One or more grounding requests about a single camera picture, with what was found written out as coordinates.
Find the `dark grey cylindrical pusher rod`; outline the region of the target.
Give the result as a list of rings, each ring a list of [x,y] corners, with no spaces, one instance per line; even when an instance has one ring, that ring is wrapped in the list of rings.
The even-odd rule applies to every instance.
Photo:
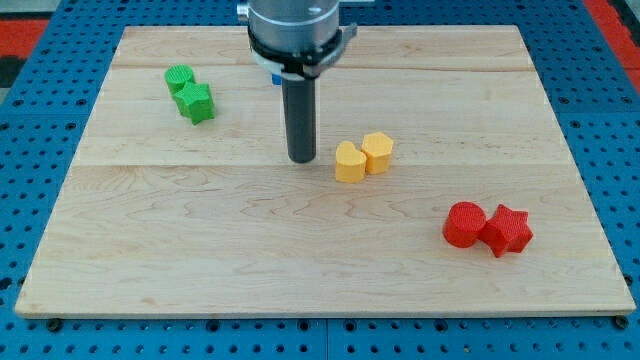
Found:
[[[308,163],[316,156],[315,81],[283,78],[281,88],[288,156]]]

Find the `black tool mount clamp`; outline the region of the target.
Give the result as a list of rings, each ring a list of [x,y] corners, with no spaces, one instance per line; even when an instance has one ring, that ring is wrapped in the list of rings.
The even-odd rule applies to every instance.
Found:
[[[351,23],[250,24],[249,44],[256,63],[290,81],[315,80],[333,67],[357,36]]]

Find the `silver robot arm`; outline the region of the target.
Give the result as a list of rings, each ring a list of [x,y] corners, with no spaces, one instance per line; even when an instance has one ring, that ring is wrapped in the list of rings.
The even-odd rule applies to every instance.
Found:
[[[246,0],[237,16],[247,25],[258,65],[280,78],[289,159],[316,157],[316,86],[357,35],[339,24],[339,0]]]

